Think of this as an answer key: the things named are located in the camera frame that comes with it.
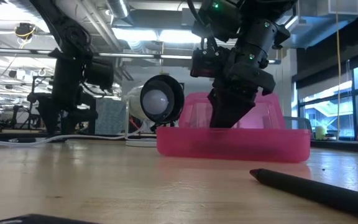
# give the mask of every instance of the ceiling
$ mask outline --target ceiling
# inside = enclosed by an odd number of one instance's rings
[[[57,47],[39,14],[37,15],[37,12],[30,7],[24,7],[28,0],[9,0],[9,2],[9,4],[0,4],[0,48],[18,49],[21,46],[22,41],[18,41],[14,34],[14,29],[20,22],[28,22],[37,26],[34,38],[24,46],[24,49],[53,50]],[[135,25],[134,27],[121,19],[112,19],[112,16],[108,13],[106,0],[56,0],[56,2],[64,13],[78,21],[89,31],[92,36],[92,48],[95,52],[111,53],[121,50],[129,53],[163,53],[190,56],[192,51],[200,46],[200,39],[195,40],[190,33],[194,19],[185,1],[128,0],[132,9],[130,17]],[[195,1],[196,7],[200,5],[199,1]],[[286,23],[294,16],[293,12],[290,11],[283,16],[279,23]],[[153,41],[155,39],[165,42],[162,45]],[[230,48],[234,43],[235,40],[230,40],[228,43],[220,42],[219,45]],[[7,99],[3,102],[1,100],[1,103],[17,102],[16,99],[20,97],[22,103],[28,103],[25,96],[31,89],[28,86],[31,82],[31,76],[39,74],[40,71],[42,74],[45,72],[45,75],[53,75],[54,59],[37,58],[36,55],[31,57],[16,56],[15,58],[13,55],[0,54],[0,92],[3,93],[3,100]],[[280,57],[281,53],[271,50],[268,59],[279,61]],[[191,78],[189,76],[190,63],[190,60],[161,61],[123,58],[116,64],[115,82],[120,86],[122,83],[132,80],[141,82],[163,71],[187,85],[197,85],[198,83],[209,85],[210,80],[207,78]],[[10,70],[17,69],[25,70],[25,80],[10,78],[7,75]],[[41,80],[42,83],[35,91],[50,92],[51,86],[48,86],[48,78],[39,78],[37,82]],[[12,85],[13,88],[7,90],[5,83],[18,84]],[[121,94],[118,85],[114,94],[117,96]]]

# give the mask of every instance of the black pen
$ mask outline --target black pen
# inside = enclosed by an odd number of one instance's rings
[[[261,184],[358,215],[358,192],[356,191],[267,169],[251,170],[249,173]]]

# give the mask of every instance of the pink plastic bin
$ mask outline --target pink plastic bin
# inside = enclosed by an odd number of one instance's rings
[[[157,130],[164,156],[248,161],[302,162],[310,156],[310,132],[285,129],[276,95],[258,95],[256,106],[232,129],[208,128],[212,106],[207,93],[186,97],[179,128]]]

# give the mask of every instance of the wooden table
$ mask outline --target wooden table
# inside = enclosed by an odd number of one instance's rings
[[[358,223],[260,185],[268,168],[358,190],[358,154],[313,149],[304,164],[163,157],[121,142],[0,147],[0,219],[42,213],[100,223]]]

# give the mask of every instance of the desk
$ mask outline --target desk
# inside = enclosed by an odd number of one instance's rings
[[[304,164],[163,157],[123,142],[0,148],[0,219],[42,213],[100,223],[358,223],[260,185],[268,168],[358,190],[358,154],[313,149]]]

